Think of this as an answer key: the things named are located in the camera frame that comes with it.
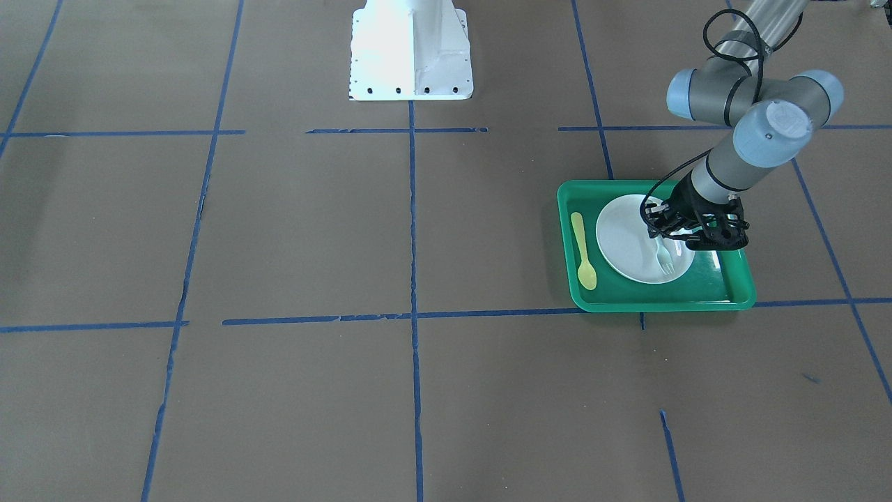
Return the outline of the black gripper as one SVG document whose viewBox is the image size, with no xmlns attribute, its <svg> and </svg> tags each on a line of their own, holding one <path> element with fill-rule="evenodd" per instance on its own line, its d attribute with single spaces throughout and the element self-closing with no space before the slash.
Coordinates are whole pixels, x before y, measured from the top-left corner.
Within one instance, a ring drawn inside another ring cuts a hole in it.
<svg viewBox="0 0 892 502">
<path fill-rule="evenodd" d="M 682 241 L 691 250 L 739 250 L 749 244 L 742 200 L 724 195 L 720 203 L 701 197 L 687 174 L 663 202 L 641 202 L 641 219 L 652 239 Z"/>
</svg>

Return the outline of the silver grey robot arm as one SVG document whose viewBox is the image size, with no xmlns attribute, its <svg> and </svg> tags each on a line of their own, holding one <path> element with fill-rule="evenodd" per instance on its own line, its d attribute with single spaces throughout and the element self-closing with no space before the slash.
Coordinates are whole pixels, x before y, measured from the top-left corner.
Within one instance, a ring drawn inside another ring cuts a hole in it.
<svg viewBox="0 0 892 502">
<path fill-rule="evenodd" d="M 726 8 L 736 22 L 722 38 L 702 41 L 704 66 L 679 71 L 666 105 L 679 118 L 727 126 L 730 132 L 689 169 L 663 202 L 638 207 L 650 238 L 681 241 L 695 251 L 732 251 L 748 245 L 741 196 L 774 169 L 796 157 L 844 103 L 837 76 L 807 70 L 787 80 L 764 68 L 799 29 L 806 1 L 755 1 L 746 10 Z"/>
</svg>

